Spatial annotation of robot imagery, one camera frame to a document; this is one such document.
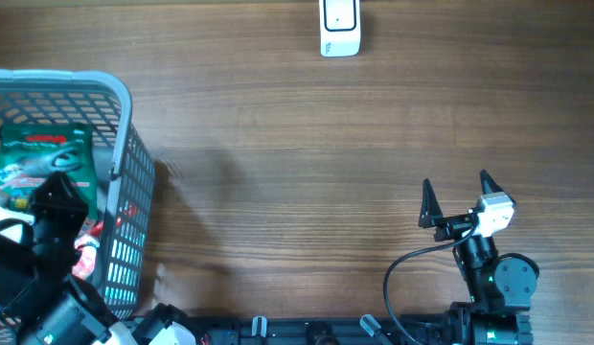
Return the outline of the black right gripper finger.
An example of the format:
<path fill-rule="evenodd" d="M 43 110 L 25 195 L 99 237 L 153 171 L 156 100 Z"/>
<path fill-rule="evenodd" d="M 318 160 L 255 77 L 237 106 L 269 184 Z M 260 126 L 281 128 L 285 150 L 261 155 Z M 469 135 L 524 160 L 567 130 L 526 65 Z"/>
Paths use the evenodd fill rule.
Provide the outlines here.
<path fill-rule="evenodd" d="M 423 199 L 419 217 L 419 226 L 421 228 L 431 228 L 439 226 L 444 218 L 444 214 L 437 200 L 430 179 L 423 181 Z"/>
<path fill-rule="evenodd" d="M 503 192 L 503 189 L 494 181 L 486 170 L 480 171 L 480 182 L 484 195 Z"/>

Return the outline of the red white small box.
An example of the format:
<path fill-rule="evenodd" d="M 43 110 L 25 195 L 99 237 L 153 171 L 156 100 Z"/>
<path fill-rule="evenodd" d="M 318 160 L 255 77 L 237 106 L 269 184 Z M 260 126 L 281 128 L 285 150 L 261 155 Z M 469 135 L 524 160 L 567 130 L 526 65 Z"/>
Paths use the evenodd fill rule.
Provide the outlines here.
<path fill-rule="evenodd" d="M 100 243 L 95 237 L 85 234 L 75 241 L 74 246 L 80 253 L 80 258 L 73 266 L 72 274 L 86 280 L 94 272 Z"/>

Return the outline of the green 3M gloves packet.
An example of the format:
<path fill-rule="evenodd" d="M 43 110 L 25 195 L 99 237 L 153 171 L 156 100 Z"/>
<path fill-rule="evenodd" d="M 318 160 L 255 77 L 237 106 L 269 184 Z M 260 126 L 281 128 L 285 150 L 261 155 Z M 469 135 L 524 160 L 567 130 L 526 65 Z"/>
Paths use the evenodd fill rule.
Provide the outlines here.
<path fill-rule="evenodd" d="M 0 131 L 0 190 L 9 207 L 25 211 L 30 195 L 53 173 L 66 173 L 88 205 L 87 222 L 98 220 L 98 177 L 90 125 L 7 124 Z"/>

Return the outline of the red stick sachet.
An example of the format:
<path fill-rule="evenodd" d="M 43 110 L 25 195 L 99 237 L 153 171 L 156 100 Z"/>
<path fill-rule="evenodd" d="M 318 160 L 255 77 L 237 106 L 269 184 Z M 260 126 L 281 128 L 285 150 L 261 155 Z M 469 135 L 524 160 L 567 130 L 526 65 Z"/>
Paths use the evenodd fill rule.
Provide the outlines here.
<path fill-rule="evenodd" d="M 116 217 L 116 226 L 120 228 L 124 220 L 135 217 L 138 213 L 139 208 L 134 204 L 128 202 L 125 206 L 119 208 L 118 216 Z M 88 231 L 88 235 L 92 236 L 93 238 L 99 239 L 103 234 L 103 229 L 104 223 L 102 220 L 100 220 L 95 226 L 93 226 Z"/>

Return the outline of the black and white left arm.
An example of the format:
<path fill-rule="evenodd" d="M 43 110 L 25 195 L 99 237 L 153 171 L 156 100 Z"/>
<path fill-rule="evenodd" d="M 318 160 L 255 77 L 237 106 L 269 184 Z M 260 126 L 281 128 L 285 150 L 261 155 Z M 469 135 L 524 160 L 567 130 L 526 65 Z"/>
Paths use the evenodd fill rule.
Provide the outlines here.
<path fill-rule="evenodd" d="M 33 221 L 0 219 L 0 320 L 18 319 L 17 344 L 199 344 L 203 335 L 172 305 L 128 326 L 98 291 L 72 273 L 75 241 L 88 215 L 64 172 L 30 197 Z"/>

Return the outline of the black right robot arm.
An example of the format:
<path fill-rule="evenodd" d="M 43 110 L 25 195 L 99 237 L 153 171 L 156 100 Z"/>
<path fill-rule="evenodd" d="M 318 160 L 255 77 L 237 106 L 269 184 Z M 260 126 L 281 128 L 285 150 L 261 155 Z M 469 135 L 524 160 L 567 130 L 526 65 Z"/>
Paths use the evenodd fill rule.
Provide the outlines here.
<path fill-rule="evenodd" d="M 493 235 L 506 229 L 516 202 L 486 172 L 482 194 L 467 213 L 446 217 L 429 179 L 423 181 L 419 226 L 433 228 L 436 242 L 452 242 L 452 254 L 470 300 L 454 302 L 421 331 L 430 344 L 531 344 L 527 312 L 539 267 L 519 253 L 501 255 Z"/>

